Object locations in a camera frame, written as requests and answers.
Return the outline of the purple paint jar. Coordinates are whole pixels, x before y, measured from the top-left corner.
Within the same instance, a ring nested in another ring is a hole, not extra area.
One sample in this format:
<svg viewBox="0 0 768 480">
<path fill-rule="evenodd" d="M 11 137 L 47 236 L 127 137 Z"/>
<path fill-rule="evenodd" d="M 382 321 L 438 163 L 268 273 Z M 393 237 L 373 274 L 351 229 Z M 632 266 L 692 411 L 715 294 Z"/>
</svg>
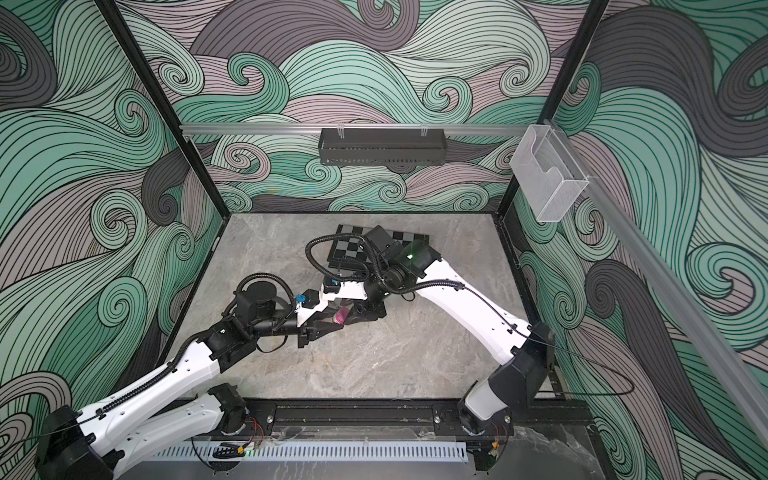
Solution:
<svg viewBox="0 0 768 480">
<path fill-rule="evenodd" d="M 349 314 L 350 309 L 348 307 L 341 307 L 334 313 L 332 321 L 339 325 L 345 325 Z"/>
</svg>

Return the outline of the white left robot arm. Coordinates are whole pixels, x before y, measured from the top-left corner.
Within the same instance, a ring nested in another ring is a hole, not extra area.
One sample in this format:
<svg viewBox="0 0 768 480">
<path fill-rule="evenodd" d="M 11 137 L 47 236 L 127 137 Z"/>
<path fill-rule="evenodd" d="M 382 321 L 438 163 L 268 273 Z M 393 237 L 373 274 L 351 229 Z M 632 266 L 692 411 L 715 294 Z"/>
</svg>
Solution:
<svg viewBox="0 0 768 480">
<path fill-rule="evenodd" d="M 246 401 L 229 383 L 180 406 L 183 393 L 251 353 L 264 337 L 296 336 L 300 345 L 340 329 L 333 321 L 339 283 L 295 296 L 281 278 L 247 276 L 220 321 L 192 334 L 165 365 L 80 410 L 45 419 L 34 465 L 42 479 L 116 479 L 146 458 L 197 435 L 252 433 Z"/>
</svg>

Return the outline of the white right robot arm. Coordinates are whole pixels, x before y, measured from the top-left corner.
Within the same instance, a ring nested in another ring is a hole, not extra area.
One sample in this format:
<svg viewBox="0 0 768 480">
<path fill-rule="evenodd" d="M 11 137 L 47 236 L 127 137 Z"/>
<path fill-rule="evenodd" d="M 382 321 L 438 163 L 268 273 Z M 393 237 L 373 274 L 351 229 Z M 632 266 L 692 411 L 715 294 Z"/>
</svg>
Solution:
<svg viewBox="0 0 768 480">
<path fill-rule="evenodd" d="M 352 246 L 347 262 L 356 266 L 354 274 L 334 273 L 314 257 L 314 248 L 327 242 Z M 442 309 L 486 348 L 498 366 L 459 401 L 466 430 L 479 432 L 503 411 L 526 409 L 543 385 L 554 348 L 551 329 L 532 325 L 478 292 L 428 242 L 402 241 L 376 226 L 312 239 L 305 255 L 324 284 L 298 301 L 300 325 L 321 317 L 340 327 L 376 321 L 385 317 L 387 299 L 412 294 Z"/>
</svg>

